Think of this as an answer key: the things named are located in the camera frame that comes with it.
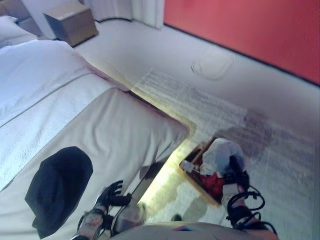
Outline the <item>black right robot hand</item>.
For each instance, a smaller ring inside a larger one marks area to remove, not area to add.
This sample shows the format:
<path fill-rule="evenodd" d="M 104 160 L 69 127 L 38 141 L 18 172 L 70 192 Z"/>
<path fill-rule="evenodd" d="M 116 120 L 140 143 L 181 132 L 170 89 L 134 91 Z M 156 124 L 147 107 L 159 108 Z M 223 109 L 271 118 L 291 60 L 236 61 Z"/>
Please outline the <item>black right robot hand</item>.
<path fill-rule="evenodd" d="M 235 155 L 229 157 L 229 163 L 223 174 L 224 184 L 238 184 L 247 189 L 250 186 L 250 177 L 246 170 L 243 170 L 238 158 Z"/>

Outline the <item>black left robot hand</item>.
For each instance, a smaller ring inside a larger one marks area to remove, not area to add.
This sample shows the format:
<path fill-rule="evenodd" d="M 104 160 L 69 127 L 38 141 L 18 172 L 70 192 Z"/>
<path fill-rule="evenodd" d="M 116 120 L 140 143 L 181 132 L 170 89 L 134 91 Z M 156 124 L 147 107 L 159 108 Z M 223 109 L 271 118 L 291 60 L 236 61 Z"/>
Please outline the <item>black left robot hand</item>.
<path fill-rule="evenodd" d="M 110 207 L 127 206 L 132 200 L 132 195 L 122 195 L 123 182 L 119 180 L 105 187 L 97 197 L 94 207 L 102 207 L 108 212 Z"/>

